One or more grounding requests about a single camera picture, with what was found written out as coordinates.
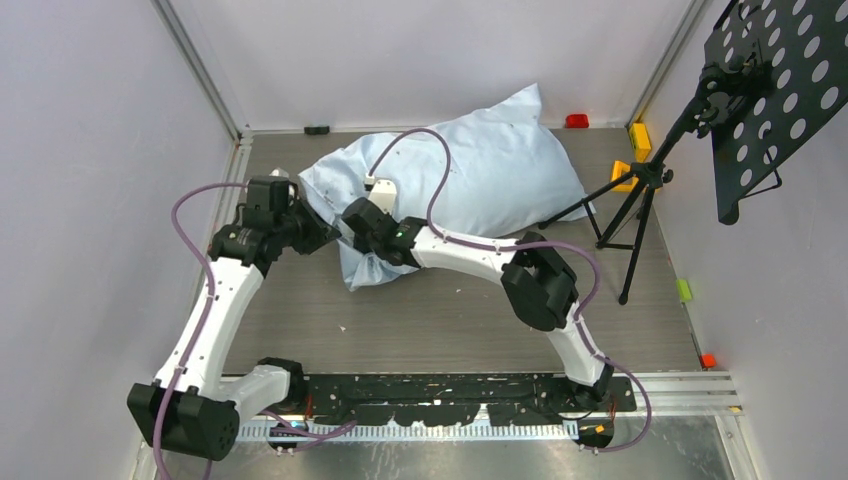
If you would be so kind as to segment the black perforated stand plate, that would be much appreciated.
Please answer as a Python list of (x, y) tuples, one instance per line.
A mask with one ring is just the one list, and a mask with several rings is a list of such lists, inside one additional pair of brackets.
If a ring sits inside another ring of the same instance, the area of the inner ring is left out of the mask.
[(712, 145), (717, 217), (742, 199), (847, 103), (844, 1), (730, 1), (704, 44), (720, 76), (700, 132)]

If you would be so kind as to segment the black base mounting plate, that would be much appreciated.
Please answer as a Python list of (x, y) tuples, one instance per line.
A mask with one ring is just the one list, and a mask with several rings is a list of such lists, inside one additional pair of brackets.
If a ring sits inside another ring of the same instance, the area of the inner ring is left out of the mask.
[(555, 425), (588, 414), (637, 408), (632, 383), (613, 376), (599, 399), (563, 375), (550, 373), (310, 374), (271, 406), (320, 425), (467, 426), (483, 414), (490, 424)]

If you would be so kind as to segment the red toy block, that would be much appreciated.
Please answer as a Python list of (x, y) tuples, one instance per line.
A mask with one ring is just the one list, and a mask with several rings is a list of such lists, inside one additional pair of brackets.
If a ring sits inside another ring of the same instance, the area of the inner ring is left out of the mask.
[(565, 117), (564, 127), (567, 129), (585, 129), (590, 127), (589, 116), (585, 113), (569, 114)]

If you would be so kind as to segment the green block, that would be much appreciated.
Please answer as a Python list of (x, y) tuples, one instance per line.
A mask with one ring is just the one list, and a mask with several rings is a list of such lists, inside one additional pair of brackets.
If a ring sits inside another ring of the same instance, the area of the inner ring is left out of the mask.
[(675, 282), (679, 300), (682, 304), (686, 304), (693, 300), (693, 294), (689, 282), (686, 279), (678, 278)]

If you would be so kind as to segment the black tripod stand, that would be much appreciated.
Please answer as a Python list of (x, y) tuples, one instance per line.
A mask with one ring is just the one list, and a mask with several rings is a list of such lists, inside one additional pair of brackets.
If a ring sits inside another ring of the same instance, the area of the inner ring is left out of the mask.
[[(699, 76), (695, 94), (669, 129), (651, 161), (632, 162), (631, 171), (625, 177), (617, 182), (610, 181), (566, 209), (539, 222), (537, 227), (546, 229), (578, 209), (585, 210), (596, 235), (597, 248), (631, 252), (618, 297), (619, 304), (627, 304), (655, 193), (671, 182), (674, 176), (673, 171), (665, 166), (666, 158), (685, 134), (694, 133), (697, 137), (704, 138), (716, 128), (719, 116), (730, 111), (728, 107), (720, 105), (719, 96), (724, 95), (730, 100), (743, 100), (750, 95), (759, 94), (767, 89), (766, 75), (770, 71), (771, 65), (768, 62), (752, 57), (745, 59), (740, 55), (732, 57), (725, 67), (717, 63), (706, 64)], [(637, 180), (634, 189), (622, 202), (608, 226), (600, 229), (595, 215), (590, 212), (589, 203), (612, 191), (616, 184), (631, 176)]]

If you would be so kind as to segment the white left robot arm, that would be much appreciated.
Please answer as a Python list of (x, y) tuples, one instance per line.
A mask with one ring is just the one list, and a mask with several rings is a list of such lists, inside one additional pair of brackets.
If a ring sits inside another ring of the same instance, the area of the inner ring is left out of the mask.
[(285, 174), (255, 176), (234, 219), (203, 248), (203, 284), (186, 326), (164, 365), (148, 383), (134, 384), (128, 409), (157, 456), (165, 452), (220, 461), (240, 427), (275, 406), (284, 414), (306, 402), (300, 363), (266, 357), (240, 379), (223, 381), (226, 357), (243, 315), (283, 251), (309, 255), (339, 234), (324, 222)]

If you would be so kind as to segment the yellow block on rail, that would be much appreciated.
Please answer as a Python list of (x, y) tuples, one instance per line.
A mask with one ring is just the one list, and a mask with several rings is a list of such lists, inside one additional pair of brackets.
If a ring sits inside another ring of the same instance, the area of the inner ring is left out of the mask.
[(644, 123), (634, 122), (628, 128), (628, 136), (637, 162), (645, 162), (652, 152), (652, 143)]

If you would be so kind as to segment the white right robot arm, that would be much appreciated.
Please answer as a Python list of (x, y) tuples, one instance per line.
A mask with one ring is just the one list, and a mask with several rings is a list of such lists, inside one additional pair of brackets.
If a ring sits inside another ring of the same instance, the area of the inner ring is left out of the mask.
[(501, 285), (515, 316), (551, 342), (572, 401), (591, 411), (610, 398), (614, 368), (588, 332), (576, 274), (558, 253), (563, 243), (536, 232), (520, 239), (461, 234), (430, 216), (397, 220), (395, 185), (369, 177), (366, 188), (367, 196), (341, 216), (358, 245), (394, 266), (451, 270)]

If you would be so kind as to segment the small black wall object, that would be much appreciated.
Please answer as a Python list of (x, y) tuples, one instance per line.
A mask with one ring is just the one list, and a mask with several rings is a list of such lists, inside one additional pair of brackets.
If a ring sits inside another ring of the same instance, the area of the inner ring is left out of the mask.
[(310, 125), (303, 128), (303, 133), (307, 136), (328, 135), (330, 132), (331, 127), (328, 125)]

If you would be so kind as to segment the yellow block near tripod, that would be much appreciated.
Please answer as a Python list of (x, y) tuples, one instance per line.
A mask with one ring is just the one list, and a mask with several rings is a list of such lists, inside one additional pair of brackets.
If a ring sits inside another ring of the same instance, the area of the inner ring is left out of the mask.
[[(630, 163), (627, 163), (627, 162), (624, 162), (624, 161), (621, 161), (621, 160), (615, 160), (614, 163), (613, 163), (613, 166), (612, 166), (610, 181), (611, 182), (617, 182), (618, 180), (620, 180), (621, 178), (623, 178), (627, 174), (629, 174), (630, 171), (631, 171), (631, 164)], [(637, 183), (637, 180), (633, 176), (631, 176), (627, 180), (619, 182), (618, 184), (616, 184), (612, 188), (612, 191), (613, 192), (619, 192), (619, 193), (630, 193), (634, 189), (636, 183)]]

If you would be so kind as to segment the small orange block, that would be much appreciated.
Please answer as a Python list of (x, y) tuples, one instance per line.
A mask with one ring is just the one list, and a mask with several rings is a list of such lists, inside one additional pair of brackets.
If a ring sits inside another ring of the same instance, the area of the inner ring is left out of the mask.
[(699, 356), (699, 361), (701, 368), (704, 370), (711, 370), (717, 367), (717, 361), (715, 360), (712, 354), (703, 354)]

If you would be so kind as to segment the light blue pillowcase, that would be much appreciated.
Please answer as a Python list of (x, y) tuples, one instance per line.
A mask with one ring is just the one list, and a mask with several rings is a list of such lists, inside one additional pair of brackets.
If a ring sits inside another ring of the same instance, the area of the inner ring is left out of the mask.
[(346, 287), (389, 283), (412, 273), (372, 253), (361, 253), (340, 217), (366, 194), (369, 171), (392, 181), (397, 219), (423, 218), (433, 195), (440, 227), (502, 237), (547, 220), (586, 194), (565, 148), (540, 124), (542, 101), (532, 84), (502, 102), (431, 126), (405, 138), (396, 133), (360, 137), (299, 174), (312, 209), (342, 233), (340, 265)]

